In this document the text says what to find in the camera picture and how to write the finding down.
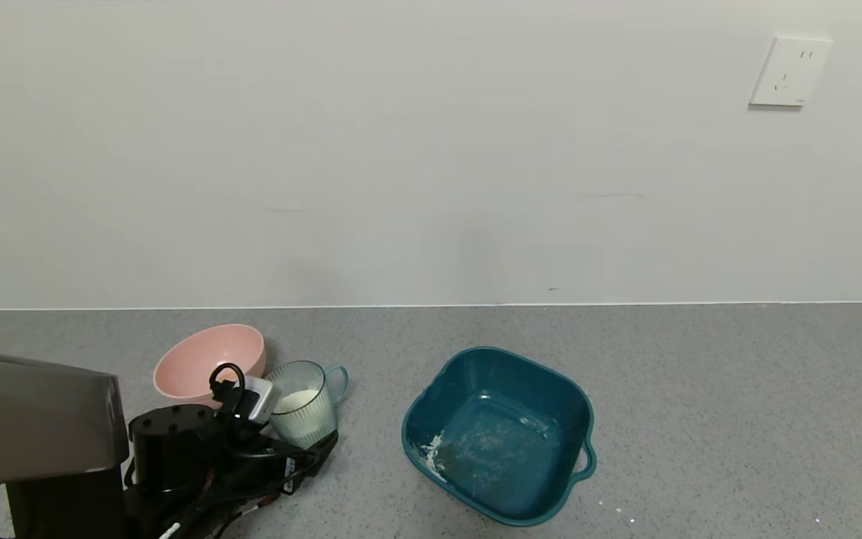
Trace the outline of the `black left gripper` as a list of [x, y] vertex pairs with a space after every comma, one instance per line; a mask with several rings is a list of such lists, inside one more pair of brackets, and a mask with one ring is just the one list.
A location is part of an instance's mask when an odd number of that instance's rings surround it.
[[256, 457], [244, 460], [247, 490], [261, 497], [293, 495], [305, 478], [319, 473], [339, 437], [333, 430], [309, 449], [272, 438]]

